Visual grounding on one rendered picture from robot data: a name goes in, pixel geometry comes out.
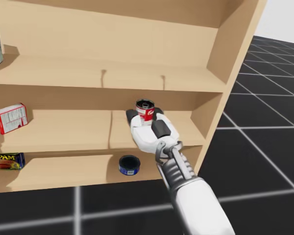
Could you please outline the green and blue rectangular can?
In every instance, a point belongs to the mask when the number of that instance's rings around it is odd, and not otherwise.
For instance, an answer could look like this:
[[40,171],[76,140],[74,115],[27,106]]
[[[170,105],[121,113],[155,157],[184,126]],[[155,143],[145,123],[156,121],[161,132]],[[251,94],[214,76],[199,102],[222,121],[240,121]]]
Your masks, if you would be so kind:
[[0,153],[0,170],[20,170],[24,166],[24,153]]

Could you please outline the red and white can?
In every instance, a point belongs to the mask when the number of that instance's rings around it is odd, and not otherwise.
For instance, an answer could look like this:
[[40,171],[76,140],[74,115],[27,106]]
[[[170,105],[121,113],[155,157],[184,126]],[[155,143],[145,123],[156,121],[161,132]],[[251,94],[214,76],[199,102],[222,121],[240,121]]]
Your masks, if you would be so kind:
[[155,104],[149,99],[139,99],[136,101],[136,111],[138,112],[143,125],[151,125]]

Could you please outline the blue flat can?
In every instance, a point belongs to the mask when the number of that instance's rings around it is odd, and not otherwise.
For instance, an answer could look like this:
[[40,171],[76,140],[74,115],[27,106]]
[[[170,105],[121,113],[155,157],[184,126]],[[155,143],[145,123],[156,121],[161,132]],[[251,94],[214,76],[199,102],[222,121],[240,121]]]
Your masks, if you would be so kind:
[[119,172],[123,175],[133,176],[139,172],[141,162],[133,155],[124,155],[119,159]]

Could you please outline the pale wooden shelf unit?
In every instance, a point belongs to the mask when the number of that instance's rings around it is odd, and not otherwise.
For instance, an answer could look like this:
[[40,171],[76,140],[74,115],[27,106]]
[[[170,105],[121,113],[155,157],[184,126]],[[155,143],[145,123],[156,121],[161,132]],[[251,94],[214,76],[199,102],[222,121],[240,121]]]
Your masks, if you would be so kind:
[[[266,0],[0,0],[0,109],[28,124],[0,134],[0,192],[159,179],[126,110],[152,100],[199,171]],[[119,172],[136,156],[139,172]]]

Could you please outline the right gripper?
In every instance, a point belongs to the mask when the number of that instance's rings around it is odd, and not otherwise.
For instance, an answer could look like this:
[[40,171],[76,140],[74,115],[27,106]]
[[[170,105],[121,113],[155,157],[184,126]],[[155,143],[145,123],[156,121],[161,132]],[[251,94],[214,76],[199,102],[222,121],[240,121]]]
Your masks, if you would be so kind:
[[130,126],[131,134],[133,140],[137,144],[138,148],[143,152],[156,152],[156,148],[160,142],[165,143],[165,147],[169,148],[172,146],[177,146],[180,150],[183,146],[182,142],[179,141],[179,133],[168,118],[164,118],[164,112],[162,109],[155,107],[152,120],[163,121],[170,134],[168,136],[157,137],[155,132],[152,130],[151,125],[142,125],[142,120],[140,119],[139,113],[134,109],[126,110],[127,122]]

